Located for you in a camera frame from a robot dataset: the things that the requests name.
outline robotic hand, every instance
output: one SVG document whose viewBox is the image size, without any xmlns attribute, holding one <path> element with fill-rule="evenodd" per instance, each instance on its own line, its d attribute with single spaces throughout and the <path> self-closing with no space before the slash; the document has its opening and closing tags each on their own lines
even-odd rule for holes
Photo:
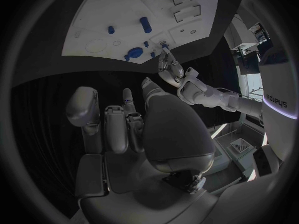
<svg viewBox="0 0 299 224">
<path fill-rule="evenodd" d="M 226 111 L 240 111 L 262 119 L 261 102 L 239 97 L 234 92 L 224 93 L 208 86 L 196 78 L 198 72 L 191 67 L 183 77 L 182 66 L 167 48 L 163 48 L 160 55 L 158 73 L 163 80 L 178 88 L 177 96 L 189 105 L 200 104 L 210 108 L 220 106 Z"/>
</svg>

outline black backdrop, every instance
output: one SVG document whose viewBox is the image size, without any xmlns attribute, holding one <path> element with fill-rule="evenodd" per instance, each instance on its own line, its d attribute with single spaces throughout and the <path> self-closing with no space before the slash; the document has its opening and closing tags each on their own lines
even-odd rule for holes
<svg viewBox="0 0 299 224">
<path fill-rule="evenodd" d="M 207 85 L 240 92 L 238 76 L 230 49 L 221 39 L 209 56 L 189 61 Z M 75 190 L 76 171 L 84 155 L 80 128 L 73 127 L 65 115 L 68 99 L 79 86 L 90 86 L 99 93 L 100 111 L 109 105 L 122 104 L 122 90 L 130 88 L 138 112 L 145 114 L 141 82 L 150 77 L 166 92 L 176 88 L 158 74 L 121 71 L 76 72 L 54 75 L 19 85 L 12 90 L 13 126 L 22 158 L 32 178 L 44 195 L 66 216 L 78 210 Z M 207 127 L 237 121 L 239 112 L 219 107 L 192 106 Z"/>
</svg>

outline blue component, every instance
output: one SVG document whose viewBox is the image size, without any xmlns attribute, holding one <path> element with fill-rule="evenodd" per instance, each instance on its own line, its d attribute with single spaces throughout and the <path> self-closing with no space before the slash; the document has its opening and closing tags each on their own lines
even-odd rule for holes
<svg viewBox="0 0 299 224">
<path fill-rule="evenodd" d="M 144 16 L 144 17 L 140 18 L 140 22 L 142 24 L 142 27 L 144 28 L 145 33 L 150 33 L 151 26 L 150 26 L 148 18 Z"/>
<path fill-rule="evenodd" d="M 108 27 L 108 32 L 109 32 L 109 34 L 113 34 L 115 32 L 114 28 L 112 26 L 109 26 Z"/>
<path fill-rule="evenodd" d="M 128 56 L 132 58 L 138 58 L 142 54 L 143 54 L 143 49 L 140 47 L 133 48 L 128 52 Z"/>
<path fill-rule="evenodd" d="M 169 50 L 168 45 L 166 43 L 162 45 L 162 48 L 164 47 L 166 47 Z"/>
</svg>

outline purple light strip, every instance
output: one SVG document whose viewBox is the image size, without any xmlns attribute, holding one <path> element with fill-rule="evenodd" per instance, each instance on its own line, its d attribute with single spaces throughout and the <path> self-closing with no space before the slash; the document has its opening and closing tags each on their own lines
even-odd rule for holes
<svg viewBox="0 0 299 224">
<path fill-rule="evenodd" d="M 272 106 L 270 103 L 268 103 L 268 101 L 265 99 L 265 97 L 263 96 L 263 102 L 269 106 L 271 109 L 275 110 L 276 112 L 286 116 L 286 117 L 289 117 L 289 118 L 292 118 L 292 119 L 297 119 L 298 117 L 297 116 L 293 116 L 293 115 L 289 115 L 287 113 L 284 113 L 282 111 L 280 111 L 279 109 L 275 108 L 274 106 Z"/>
</svg>

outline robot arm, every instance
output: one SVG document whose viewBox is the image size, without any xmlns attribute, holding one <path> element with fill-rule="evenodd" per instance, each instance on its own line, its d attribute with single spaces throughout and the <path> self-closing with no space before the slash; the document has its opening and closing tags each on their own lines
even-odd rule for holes
<svg viewBox="0 0 299 224">
<path fill-rule="evenodd" d="M 159 59 L 159 75 L 169 84 L 177 87 L 177 96 L 189 105 L 205 107 L 220 106 L 230 112 L 240 111 L 261 119 L 262 103 L 239 97 L 234 92 L 221 92 L 197 79 L 198 72 L 188 68 L 183 77 L 183 68 L 171 52 L 164 48 Z"/>
</svg>

